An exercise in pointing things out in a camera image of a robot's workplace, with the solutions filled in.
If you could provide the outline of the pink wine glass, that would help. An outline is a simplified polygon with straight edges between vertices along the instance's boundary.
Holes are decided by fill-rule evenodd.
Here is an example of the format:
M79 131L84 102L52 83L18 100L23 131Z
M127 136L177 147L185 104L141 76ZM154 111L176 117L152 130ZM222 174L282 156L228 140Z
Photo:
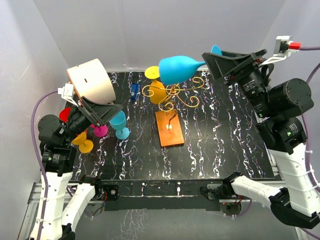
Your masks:
M108 134L108 127L106 125L94 126L91 124L90 127L93 128L93 132L96 137L103 138Z

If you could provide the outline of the light blue wine glass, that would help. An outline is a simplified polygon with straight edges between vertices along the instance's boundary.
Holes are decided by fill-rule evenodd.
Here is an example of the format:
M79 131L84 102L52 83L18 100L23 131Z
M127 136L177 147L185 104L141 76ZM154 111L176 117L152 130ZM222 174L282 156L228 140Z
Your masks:
M119 140L125 140L129 137L130 130L127 128L126 114L122 110L109 120L109 124L115 130L115 136Z

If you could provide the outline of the yellow wine glass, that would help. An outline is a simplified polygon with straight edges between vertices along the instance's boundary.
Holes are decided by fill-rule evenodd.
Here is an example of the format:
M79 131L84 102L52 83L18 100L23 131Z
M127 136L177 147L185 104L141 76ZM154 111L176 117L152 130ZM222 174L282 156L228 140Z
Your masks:
M144 88L144 92L149 97L150 101L158 105L164 101L164 99L167 97L167 93L165 90L164 85L160 82L160 73L159 73L159 67L158 66L150 66L148 67L144 75L147 79L152 80L152 83L149 86L146 86Z
M87 133L85 131L77 135L71 143L78 146L78 149L82 154L91 152L94 147L93 142L87 139Z

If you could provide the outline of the red wine glass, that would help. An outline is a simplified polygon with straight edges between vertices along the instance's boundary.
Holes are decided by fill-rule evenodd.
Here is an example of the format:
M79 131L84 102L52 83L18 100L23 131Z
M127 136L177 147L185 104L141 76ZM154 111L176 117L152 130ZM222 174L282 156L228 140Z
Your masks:
M69 115L70 115L71 107L66 107L59 113L59 119L66 123L68 121Z

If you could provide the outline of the teal wine glass back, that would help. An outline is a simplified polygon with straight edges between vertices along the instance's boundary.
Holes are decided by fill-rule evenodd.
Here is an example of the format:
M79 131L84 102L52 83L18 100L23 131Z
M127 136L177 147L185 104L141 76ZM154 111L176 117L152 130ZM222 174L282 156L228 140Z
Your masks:
M176 55L159 61L159 77L165 85L177 85L190 79L196 71L206 65L205 61L197 61L189 56Z

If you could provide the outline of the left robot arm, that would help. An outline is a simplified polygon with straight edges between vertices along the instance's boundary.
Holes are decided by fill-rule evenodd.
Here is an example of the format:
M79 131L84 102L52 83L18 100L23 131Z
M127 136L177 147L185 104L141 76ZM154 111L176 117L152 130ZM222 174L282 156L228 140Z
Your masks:
M31 124L38 129L40 145L35 147L41 171L41 193L30 240L74 240L77 224L88 203L103 195L99 177L84 175L68 204L65 195L73 175L77 150L72 141L90 125L105 125L116 116L121 104L99 104L81 97L72 107L66 122L54 114Z

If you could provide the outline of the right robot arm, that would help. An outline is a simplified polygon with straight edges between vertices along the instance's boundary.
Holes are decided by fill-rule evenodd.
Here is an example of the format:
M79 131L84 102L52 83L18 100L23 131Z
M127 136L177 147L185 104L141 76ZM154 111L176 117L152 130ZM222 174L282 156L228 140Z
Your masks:
M261 118L259 135L273 156L284 187L272 187L234 172L213 193L230 199L248 197L269 208L283 224L313 229L320 222L320 191L307 166L307 135L299 116L314 106L306 81L292 78L270 86L274 65L264 59L266 50L249 54L223 51L202 55L212 77L238 84Z

